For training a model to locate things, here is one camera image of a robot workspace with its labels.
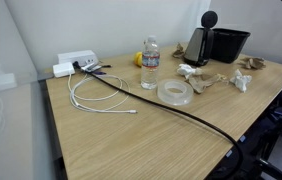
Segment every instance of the bottle label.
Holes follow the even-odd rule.
[[[159,66],[160,55],[145,56],[142,54],[142,65],[149,68],[156,68]]]

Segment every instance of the wooden table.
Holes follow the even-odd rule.
[[[180,59],[171,57],[175,47],[162,48],[159,80],[184,77],[176,73]],[[101,59],[113,68],[103,69],[126,80],[131,92],[161,102],[155,90],[140,86],[141,69],[133,55]],[[266,61],[263,70],[246,70],[238,64],[211,60],[202,67],[207,74],[232,77],[236,69],[251,75],[246,93],[233,84],[217,83],[193,101],[176,108],[221,128],[238,140],[282,90],[282,65]],[[77,72],[72,86],[83,78]],[[116,80],[106,79],[113,84]],[[68,77],[47,80],[55,123],[69,179],[204,179],[232,144],[215,131],[181,115],[129,98],[116,110],[136,109],[137,114],[90,113],[70,104]],[[103,97],[114,90],[94,80],[77,94]],[[89,103],[105,108],[124,98]]]

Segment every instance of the black cable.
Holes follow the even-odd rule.
[[[156,103],[156,102],[150,101],[150,100],[145,99],[145,98],[143,98],[143,97],[140,97],[140,96],[137,96],[137,95],[135,95],[135,94],[132,94],[132,93],[130,93],[130,92],[128,92],[128,91],[125,91],[125,90],[123,90],[123,89],[120,89],[120,88],[118,88],[118,87],[116,87],[116,86],[114,86],[114,85],[108,83],[107,81],[105,81],[105,80],[99,78],[98,76],[94,75],[94,74],[91,73],[91,72],[86,72],[86,73],[89,74],[89,75],[91,75],[91,76],[94,77],[95,79],[98,79],[99,81],[103,82],[104,84],[110,86],[111,88],[114,88],[114,89],[116,89],[116,90],[118,90],[118,91],[121,91],[121,92],[123,92],[123,93],[125,93],[125,94],[127,94],[127,95],[129,95],[129,96],[131,96],[131,97],[134,97],[134,98],[136,98],[136,99],[142,100],[142,101],[147,102],[147,103],[149,103],[149,104],[152,104],[152,105],[155,105],[155,106],[158,106],[158,107],[167,109],[167,110],[169,110],[169,111],[173,111],[173,112],[182,114],[182,115],[184,115],[184,116],[187,116],[187,117],[189,117],[189,118],[191,118],[191,119],[193,119],[193,120],[196,120],[196,121],[198,121],[198,122],[200,122],[200,123],[202,123],[202,124],[204,124],[204,125],[210,127],[211,129],[213,129],[213,130],[219,132],[220,134],[222,134],[224,137],[226,137],[227,139],[229,139],[229,140],[231,141],[231,143],[236,147],[236,149],[237,149],[237,151],[238,151],[238,154],[239,154],[238,163],[237,163],[237,165],[235,166],[235,168],[233,168],[233,170],[232,170],[229,174],[227,174],[225,177],[222,177],[222,178],[220,178],[220,179],[229,179],[231,176],[233,176],[233,175],[240,169],[241,164],[242,164],[242,162],[243,162],[243,152],[242,152],[241,148],[239,147],[239,144],[238,144],[230,135],[228,135],[226,132],[224,132],[224,131],[221,130],[220,128],[218,128],[218,127],[216,127],[216,126],[214,126],[214,125],[212,125],[212,124],[210,124],[210,123],[208,123],[208,122],[206,122],[206,121],[204,121],[204,120],[202,120],[202,119],[200,119],[200,118],[198,118],[198,117],[196,117],[196,116],[194,116],[194,115],[191,115],[191,114],[189,114],[189,113],[186,113],[186,112],[184,112],[184,111],[181,111],[181,110],[178,110],[178,109],[169,107],[169,106],[165,106],[165,105],[160,104],[160,103]]]

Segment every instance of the crumpled paper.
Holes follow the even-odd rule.
[[[179,65],[179,69],[177,70],[177,72],[180,75],[183,75],[185,77],[185,79],[189,79],[189,77],[191,75],[201,75],[202,74],[202,69],[200,68],[192,68],[190,65],[188,64],[180,64]]]
[[[180,43],[177,45],[177,50],[173,52],[172,56],[175,58],[182,58],[184,55],[183,47]]]
[[[199,75],[199,76],[192,76],[187,81],[193,87],[194,91],[201,94],[204,90],[213,85],[216,82],[225,80],[226,77],[221,74],[216,74],[213,76],[209,75]]]
[[[266,67],[263,58],[246,57],[241,60],[243,61],[243,67],[246,69],[263,69]]]
[[[246,92],[247,90],[247,84],[251,82],[252,76],[249,75],[242,75],[239,69],[237,69],[234,72],[234,77],[230,79],[230,82],[232,82],[238,89],[240,89],[241,92]]]

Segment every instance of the roll of tape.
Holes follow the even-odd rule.
[[[158,97],[161,101],[180,106],[188,104],[193,98],[193,88],[180,80],[166,79],[158,84]]]

